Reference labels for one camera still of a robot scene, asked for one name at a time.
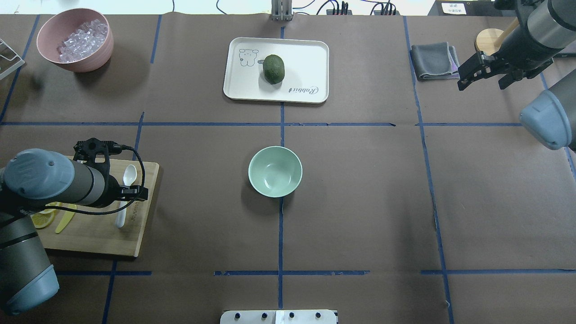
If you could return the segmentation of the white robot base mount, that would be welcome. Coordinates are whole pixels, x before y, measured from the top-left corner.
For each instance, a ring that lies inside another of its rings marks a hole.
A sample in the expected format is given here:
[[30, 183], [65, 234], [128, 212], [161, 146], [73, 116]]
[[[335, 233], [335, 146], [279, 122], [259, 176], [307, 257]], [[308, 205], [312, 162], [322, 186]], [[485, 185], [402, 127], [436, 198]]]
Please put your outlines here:
[[337, 311], [329, 309], [300, 310], [229, 310], [220, 324], [338, 324]]

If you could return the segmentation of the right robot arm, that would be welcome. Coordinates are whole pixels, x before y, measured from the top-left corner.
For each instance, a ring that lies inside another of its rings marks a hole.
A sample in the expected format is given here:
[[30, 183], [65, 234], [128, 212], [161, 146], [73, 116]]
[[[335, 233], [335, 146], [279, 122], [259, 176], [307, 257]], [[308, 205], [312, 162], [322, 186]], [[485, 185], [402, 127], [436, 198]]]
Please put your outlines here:
[[[496, 75], [501, 75], [502, 90], [524, 78], [535, 78], [575, 41], [573, 0], [496, 0], [494, 8], [514, 10], [518, 25], [504, 37], [498, 51], [477, 51], [459, 67], [459, 90]], [[575, 77], [576, 72], [570, 72], [520, 112], [521, 125], [548, 149], [576, 149]]]

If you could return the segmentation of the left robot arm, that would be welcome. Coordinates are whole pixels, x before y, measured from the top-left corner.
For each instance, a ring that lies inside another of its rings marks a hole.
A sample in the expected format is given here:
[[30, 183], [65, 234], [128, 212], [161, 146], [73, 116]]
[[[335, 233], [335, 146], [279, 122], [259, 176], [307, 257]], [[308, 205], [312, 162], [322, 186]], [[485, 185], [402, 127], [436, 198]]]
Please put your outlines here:
[[1, 310], [19, 315], [49, 300], [59, 283], [32, 215], [51, 203], [104, 208], [114, 201], [146, 201], [149, 191], [122, 185], [110, 174], [110, 156], [131, 146], [90, 138], [78, 141], [72, 159], [45, 149], [16, 154], [1, 169], [0, 290]]

